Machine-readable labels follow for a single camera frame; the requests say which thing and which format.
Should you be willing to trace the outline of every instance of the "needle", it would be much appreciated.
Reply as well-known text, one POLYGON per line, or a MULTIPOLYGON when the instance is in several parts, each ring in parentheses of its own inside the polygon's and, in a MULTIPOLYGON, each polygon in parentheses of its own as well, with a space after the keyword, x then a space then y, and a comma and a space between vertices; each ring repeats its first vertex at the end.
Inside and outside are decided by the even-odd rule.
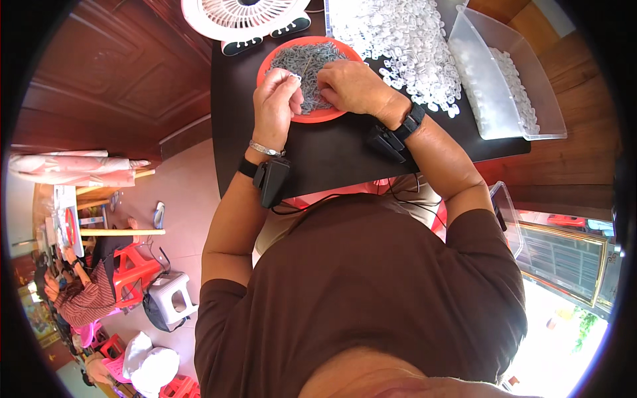
POLYGON ((305 71, 308 70, 308 66, 310 66, 310 62, 312 61, 312 57, 313 57, 313 55, 310 55, 310 59, 308 59, 308 63, 305 65, 305 68, 303 68, 303 72, 301 72, 301 77, 305 76, 305 71))

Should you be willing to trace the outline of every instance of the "bracelet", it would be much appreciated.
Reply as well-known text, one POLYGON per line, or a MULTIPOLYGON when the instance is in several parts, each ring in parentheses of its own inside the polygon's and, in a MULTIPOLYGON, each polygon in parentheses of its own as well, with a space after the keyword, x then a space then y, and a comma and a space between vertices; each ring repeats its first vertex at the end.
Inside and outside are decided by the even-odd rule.
POLYGON ((285 149, 283 149, 281 152, 276 151, 274 149, 270 149, 267 148, 263 145, 257 144, 256 142, 250 140, 250 148, 254 149, 255 151, 261 152, 261 153, 265 153, 266 155, 270 155, 270 156, 274 156, 274 157, 283 157, 285 156, 285 149))

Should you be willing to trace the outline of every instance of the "tiled floor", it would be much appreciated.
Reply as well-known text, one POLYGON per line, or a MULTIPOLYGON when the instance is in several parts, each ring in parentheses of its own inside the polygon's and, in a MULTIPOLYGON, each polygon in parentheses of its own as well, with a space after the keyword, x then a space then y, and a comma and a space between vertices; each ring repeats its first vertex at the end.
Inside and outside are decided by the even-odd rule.
MULTIPOLYGON (((126 218, 135 217, 139 228, 152 228, 152 216, 158 201, 166 205, 164 228, 166 235, 156 236, 153 252, 166 252, 172 269, 190 276, 187 288, 193 302, 199 302, 201 284, 201 252, 212 216, 219 204, 217 174, 213 158, 212 139, 208 139, 162 163, 152 176, 139 178, 136 186, 123 188, 121 203, 109 221, 126 227, 126 218)), ((139 331, 146 333, 154 346, 172 348, 180 356, 179 373, 196 377, 194 326, 197 315, 173 333, 156 329, 139 306, 130 314, 119 313, 101 320, 109 334, 117 333, 126 343, 139 331)))

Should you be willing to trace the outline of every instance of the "red plastic plate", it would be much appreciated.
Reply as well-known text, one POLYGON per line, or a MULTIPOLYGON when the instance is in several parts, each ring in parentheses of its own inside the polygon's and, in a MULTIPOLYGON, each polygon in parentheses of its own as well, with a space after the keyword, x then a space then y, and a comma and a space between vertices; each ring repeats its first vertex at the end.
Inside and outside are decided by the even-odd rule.
MULTIPOLYGON (((356 53, 352 47, 349 47, 346 44, 341 43, 338 40, 334 40, 332 38, 327 38, 324 36, 305 36, 298 39, 293 39, 290 41, 286 41, 282 45, 276 47, 264 60, 259 68, 259 72, 257 73, 257 87, 261 85, 263 79, 266 77, 266 71, 270 69, 270 63, 274 59, 276 53, 279 52, 282 48, 291 47, 294 45, 308 45, 308 44, 317 44, 317 43, 326 43, 332 42, 340 50, 341 53, 345 54, 350 60, 362 62, 361 57, 356 53)), ((292 118, 293 122, 297 123, 321 123, 326 122, 328 120, 335 119, 339 116, 344 115, 344 111, 340 111, 336 109, 334 106, 329 109, 317 109, 310 112, 309 115, 296 115, 292 118)))

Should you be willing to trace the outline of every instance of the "hand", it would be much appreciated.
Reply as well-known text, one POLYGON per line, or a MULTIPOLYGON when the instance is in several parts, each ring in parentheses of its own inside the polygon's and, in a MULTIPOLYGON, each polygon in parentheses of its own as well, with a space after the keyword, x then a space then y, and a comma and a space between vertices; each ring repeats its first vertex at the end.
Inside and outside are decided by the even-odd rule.
POLYGON ((290 129, 290 119, 301 113, 301 82, 290 71, 272 69, 253 95, 254 133, 252 139, 267 148, 282 151, 290 129))
POLYGON ((318 72, 321 95, 341 111, 368 114, 397 129, 411 101, 389 87, 367 65, 350 60, 328 62, 318 72))
POLYGON ((73 261, 75 261, 78 257, 75 255, 75 252, 73 251, 72 247, 65 247, 64 248, 64 256, 66 257, 66 260, 70 263, 72 263, 73 261))

